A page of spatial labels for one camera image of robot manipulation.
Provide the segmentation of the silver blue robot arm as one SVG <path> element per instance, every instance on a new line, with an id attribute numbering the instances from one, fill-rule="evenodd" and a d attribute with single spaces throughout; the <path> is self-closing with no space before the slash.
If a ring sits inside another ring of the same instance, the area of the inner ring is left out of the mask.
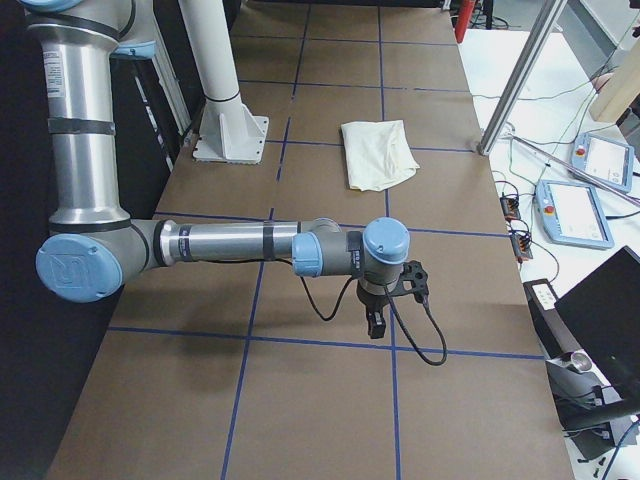
<path id="1" fill-rule="evenodd" d="M 360 231 L 312 221 L 185 224 L 156 220 L 167 181 L 162 167 L 120 174 L 111 69 L 128 62 L 147 78 L 163 42 L 149 1 L 26 1 L 38 39 L 48 99 L 57 202 L 36 253 L 41 282 L 76 303 L 100 301 L 139 274 L 178 263 L 288 264 L 301 280 L 342 276 L 355 286 L 368 334 L 382 338 L 384 313 L 407 293 L 417 267 L 410 235 L 382 217 Z"/>

